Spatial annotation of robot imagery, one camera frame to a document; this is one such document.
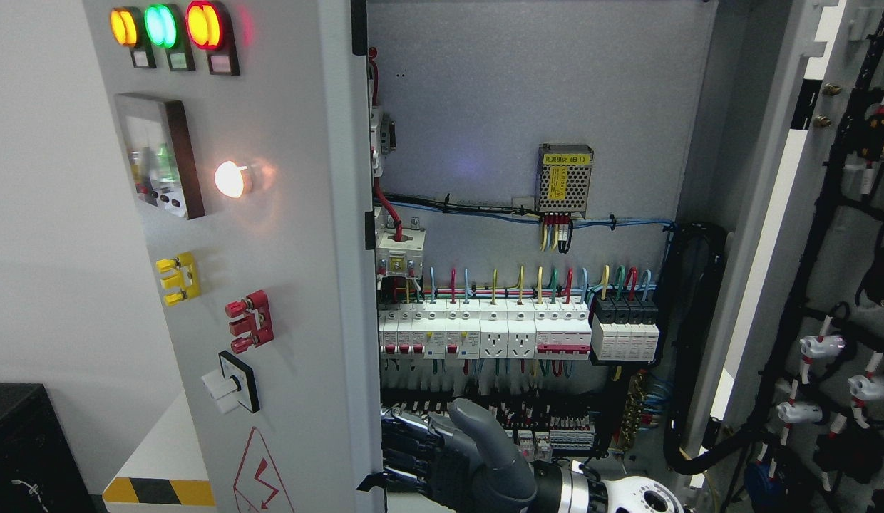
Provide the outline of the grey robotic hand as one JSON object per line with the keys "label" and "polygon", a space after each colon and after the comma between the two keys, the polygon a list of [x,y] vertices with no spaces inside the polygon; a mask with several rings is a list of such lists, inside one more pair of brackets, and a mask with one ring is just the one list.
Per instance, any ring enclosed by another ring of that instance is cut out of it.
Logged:
{"label": "grey robotic hand", "polygon": [[382,410],[383,476],[458,512],[523,512],[533,471],[487,409],[465,398],[448,415]]}

